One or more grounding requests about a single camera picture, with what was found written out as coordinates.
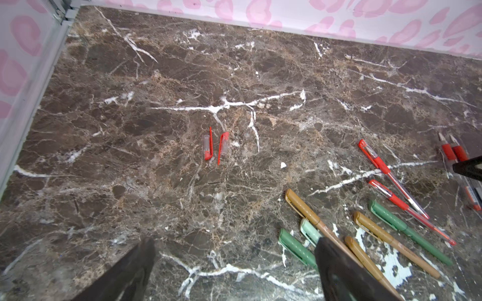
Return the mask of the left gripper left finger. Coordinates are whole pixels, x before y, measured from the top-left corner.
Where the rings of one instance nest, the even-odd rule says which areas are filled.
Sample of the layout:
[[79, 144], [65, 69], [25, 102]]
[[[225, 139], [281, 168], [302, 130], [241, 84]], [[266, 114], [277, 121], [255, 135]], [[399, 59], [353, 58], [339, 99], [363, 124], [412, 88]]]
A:
[[154, 267], [152, 238], [143, 238], [74, 300], [143, 300]]

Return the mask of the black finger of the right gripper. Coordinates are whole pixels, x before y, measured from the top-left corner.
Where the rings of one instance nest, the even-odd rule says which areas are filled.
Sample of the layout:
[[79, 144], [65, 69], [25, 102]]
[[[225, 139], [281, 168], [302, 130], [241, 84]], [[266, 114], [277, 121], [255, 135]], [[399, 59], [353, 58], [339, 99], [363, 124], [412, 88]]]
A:
[[482, 181], [482, 156], [455, 163], [453, 171], [462, 176]]

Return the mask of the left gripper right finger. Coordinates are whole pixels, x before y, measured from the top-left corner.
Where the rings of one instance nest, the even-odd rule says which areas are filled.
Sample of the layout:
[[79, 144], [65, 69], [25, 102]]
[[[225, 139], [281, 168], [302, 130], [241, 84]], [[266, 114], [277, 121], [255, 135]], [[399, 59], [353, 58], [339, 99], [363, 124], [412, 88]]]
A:
[[315, 248], [325, 300], [398, 300], [328, 238]]

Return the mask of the red pen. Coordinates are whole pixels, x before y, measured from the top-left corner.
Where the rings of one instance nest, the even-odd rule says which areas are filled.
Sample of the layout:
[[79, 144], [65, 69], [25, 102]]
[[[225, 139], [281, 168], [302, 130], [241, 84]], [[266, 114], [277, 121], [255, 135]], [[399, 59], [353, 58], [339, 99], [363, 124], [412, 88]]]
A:
[[358, 143], [362, 152], [370, 159], [377, 169], [380, 169], [394, 186], [399, 190], [403, 197], [409, 202], [409, 204], [424, 218], [429, 219], [429, 215], [423, 210], [422, 206], [413, 198], [413, 196], [406, 190], [402, 183], [394, 176], [390, 168], [384, 163], [380, 156], [366, 143], [364, 139], [361, 139]]
[[481, 185], [465, 175], [463, 171], [463, 163], [469, 160], [466, 151], [453, 135], [449, 135], [450, 141], [448, 141], [446, 137], [439, 132], [438, 138], [447, 159], [448, 167], [455, 174], [458, 184], [464, 189], [468, 197], [469, 207], [475, 211], [481, 211]]
[[413, 210], [407, 203], [402, 201], [400, 198], [398, 198], [393, 192], [391, 192], [390, 189], [386, 188], [383, 184], [379, 183], [377, 180], [372, 179], [369, 181], [369, 184], [371, 185], [372, 188], [374, 188], [376, 191], [378, 191], [380, 194], [384, 195], [389, 201], [391, 201], [393, 204], [398, 206], [400, 209], [403, 211], [409, 213], [412, 217], [417, 219], [420, 223], [422, 223], [424, 226], [428, 227], [429, 229], [433, 230], [436, 232], [438, 235], [440, 235], [444, 240], [446, 240], [450, 245], [455, 246], [456, 242], [450, 238], [447, 234], [445, 234], [441, 229], [438, 227], [434, 226], [427, 218], [423, 217], [420, 215], [418, 212]]
[[[452, 150], [455, 153], [458, 162], [467, 161], [469, 159], [467, 153], [459, 144], [458, 140], [452, 134], [449, 134], [449, 138], [451, 140]], [[481, 203], [481, 183], [468, 177], [465, 177], [465, 179], [468, 180], [469, 184], [471, 184], [475, 195], [478, 197], [478, 201]]]

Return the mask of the red pen cap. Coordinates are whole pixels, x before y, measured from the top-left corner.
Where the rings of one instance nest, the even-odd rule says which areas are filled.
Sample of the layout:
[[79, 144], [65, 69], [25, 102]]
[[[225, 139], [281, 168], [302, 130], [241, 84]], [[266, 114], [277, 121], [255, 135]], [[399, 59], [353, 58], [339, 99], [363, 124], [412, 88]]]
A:
[[224, 132], [220, 137], [219, 147], [218, 147], [218, 159], [217, 164], [220, 165], [222, 156], [227, 152], [229, 132]]
[[213, 157], [213, 133], [209, 128], [209, 134], [203, 136], [203, 156], [204, 160], [209, 161]]

